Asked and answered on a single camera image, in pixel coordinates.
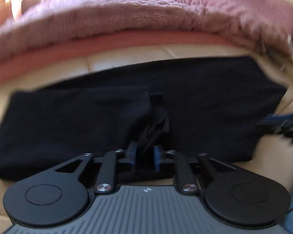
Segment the gray ribbed panel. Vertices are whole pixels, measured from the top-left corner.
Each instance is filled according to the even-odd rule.
[[[213,218],[194,196],[173,186],[121,186],[112,195],[99,196],[81,217],[60,227],[30,229],[14,225],[6,234],[286,234],[281,226],[242,230]]]

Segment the black fabric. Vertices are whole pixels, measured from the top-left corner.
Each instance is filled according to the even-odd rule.
[[[80,152],[94,152],[99,156],[103,150],[124,148],[133,138],[132,124],[152,111],[150,105],[146,108],[149,98],[138,93],[137,96],[141,98],[134,98],[138,100],[134,105],[130,101],[121,105],[123,99],[117,103],[109,95],[103,95],[104,87],[119,86],[148,87],[151,93],[161,93],[164,96],[170,123],[169,136],[161,142],[166,150],[178,150],[190,157],[206,152],[211,157],[227,162],[248,161],[252,158],[259,139],[255,125],[275,111],[286,92],[284,87],[271,82],[250,57],[155,61],[63,81],[36,91],[37,99],[31,99],[29,103],[16,101],[17,95],[11,99],[0,129],[0,177],[11,179],[14,175],[15,179],[20,176],[17,172],[28,174],[29,169],[37,172]],[[79,94],[94,91],[89,88],[100,88],[108,110],[115,110],[112,106],[120,105],[121,108],[116,113],[111,112],[112,119],[100,120],[102,110],[90,108],[93,101],[96,101],[91,98],[83,98],[83,101],[78,101],[74,106],[73,100]],[[65,91],[61,94],[58,91],[69,89],[85,91],[75,90],[78,94],[64,94]],[[47,91],[54,92],[53,97],[50,100],[44,98],[46,104],[38,105]],[[42,110],[43,119],[50,123],[37,122],[38,113],[42,113]],[[99,119],[100,127],[96,124],[97,120],[90,118],[93,113],[97,114],[95,117]],[[20,118],[27,114],[30,114],[29,118]],[[127,126],[123,126],[123,122],[128,122]],[[22,128],[24,123],[30,126]],[[31,140],[38,133],[52,131],[53,123],[59,124],[63,129],[74,127],[70,130],[70,138],[62,138],[63,141],[67,139],[67,143],[50,143],[50,135],[41,136],[39,143]],[[162,125],[161,119],[154,123]],[[16,128],[20,131],[13,134]],[[102,140],[100,133],[93,133],[97,130],[102,130],[102,133],[104,131],[103,138],[106,136],[110,141]]]
[[[167,116],[152,99],[146,87],[14,94],[0,128],[0,178],[19,180],[83,153],[125,149]],[[161,114],[153,120],[152,112]]]

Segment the black disc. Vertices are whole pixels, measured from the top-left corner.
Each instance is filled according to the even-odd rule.
[[[204,202],[220,219],[240,227],[280,222],[290,195],[279,183],[251,172],[225,172],[206,188]]]
[[[87,189],[68,173],[30,177],[11,186],[3,205],[12,221],[33,227],[62,224],[88,204]]]

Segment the plush blanket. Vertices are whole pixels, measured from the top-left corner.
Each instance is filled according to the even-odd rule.
[[[0,61],[48,44],[125,29],[206,31],[252,49],[264,45],[288,54],[293,32],[255,7],[239,0],[46,0],[0,27]]]

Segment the fuzzy pink blanket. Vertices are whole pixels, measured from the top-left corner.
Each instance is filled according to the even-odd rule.
[[[288,54],[285,22],[241,0],[48,0],[0,27],[0,61],[48,44],[125,29],[195,30],[222,35],[252,49]],[[282,9],[293,5],[280,2]]]

